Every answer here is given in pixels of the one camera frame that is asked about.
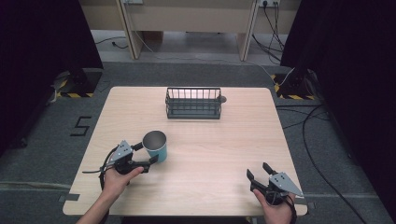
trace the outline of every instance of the human arm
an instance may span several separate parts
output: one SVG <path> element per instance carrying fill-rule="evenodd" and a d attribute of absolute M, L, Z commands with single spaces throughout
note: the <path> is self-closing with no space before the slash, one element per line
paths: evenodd
<path fill-rule="evenodd" d="M 77 224 L 97 224 L 107 213 L 111 205 L 120 197 L 129 181 L 143 172 L 143 167 L 133 169 L 126 175 L 120 175 L 113 168 L 105 173 L 105 187 L 96 202 L 81 217 Z"/>
<path fill-rule="evenodd" d="M 290 207 L 286 203 L 280 205 L 272 206 L 265 201 L 264 196 L 257 190 L 253 190 L 254 195 L 257 200 L 259 200 L 262 205 L 262 211 L 264 212 L 265 223 L 267 224 L 289 224 L 292 218 L 292 212 Z M 290 198 L 287 197 L 289 203 L 293 203 L 295 195 L 290 193 Z"/>

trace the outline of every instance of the human hand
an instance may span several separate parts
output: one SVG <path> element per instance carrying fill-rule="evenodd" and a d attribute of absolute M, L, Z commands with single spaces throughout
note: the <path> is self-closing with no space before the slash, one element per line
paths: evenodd
<path fill-rule="evenodd" d="M 126 175 L 119 174 L 113 167 L 108 168 L 105 172 L 105 186 L 103 193 L 114 200 L 125 190 L 129 181 L 143 172 L 143 167 L 137 167 Z"/>
<path fill-rule="evenodd" d="M 269 205 L 267 201 L 265 201 L 264 195 L 262 195 L 257 189 L 254 189 L 253 193 L 256 196 L 257 200 L 259 200 L 260 204 L 262 205 L 262 211 L 264 212 L 265 223 L 289 224 L 291 222 L 292 212 L 290 207 L 286 203 L 282 203 L 280 205 L 275 205 L 275 206 Z M 296 196 L 292 193 L 289 193 L 289 196 L 290 198 L 287 197 L 287 200 L 289 201 L 289 203 L 293 203 Z"/>

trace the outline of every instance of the floor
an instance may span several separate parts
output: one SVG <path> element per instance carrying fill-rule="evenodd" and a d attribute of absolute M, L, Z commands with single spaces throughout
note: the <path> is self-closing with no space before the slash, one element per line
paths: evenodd
<path fill-rule="evenodd" d="M 251 39 L 247 60 L 241 62 L 235 34 L 164 32 L 163 42 L 148 41 L 138 60 L 132 60 L 123 31 L 92 31 L 103 62 L 124 63 L 222 63 L 279 65 Z M 280 46 L 272 35 L 256 35 L 257 40 L 281 58 Z M 284 44 L 287 36 L 280 35 Z"/>

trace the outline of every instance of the hazard tape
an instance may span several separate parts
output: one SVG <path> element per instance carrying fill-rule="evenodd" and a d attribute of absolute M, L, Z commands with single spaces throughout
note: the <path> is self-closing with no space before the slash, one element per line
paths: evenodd
<path fill-rule="evenodd" d="M 93 93 L 58 92 L 58 97 L 69 97 L 69 98 L 93 97 Z"/>
<path fill-rule="evenodd" d="M 282 86 L 278 86 L 280 83 L 276 82 L 276 75 L 271 75 L 272 80 L 275 82 L 274 89 L 276 92 L 276 96 L 281 99 L 290 99 L 290 100 L 314 100 L 315 97 L 308 94 L 285 94 L 282 90 Z"/>

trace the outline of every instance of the black curtain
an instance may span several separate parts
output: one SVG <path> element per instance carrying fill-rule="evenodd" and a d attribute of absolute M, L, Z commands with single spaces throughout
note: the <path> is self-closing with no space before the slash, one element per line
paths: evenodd
<path fill-rule="evenodd" d="M 281 65 L 312 69 L 335 127 L 396 221 L 396 1 L 303 0 Z"/>
<path fill-rule="evenodd" d="M 78 0 L 0 1 L 0 155 L 28 132 L 64 71 L 103 68 Z"/>

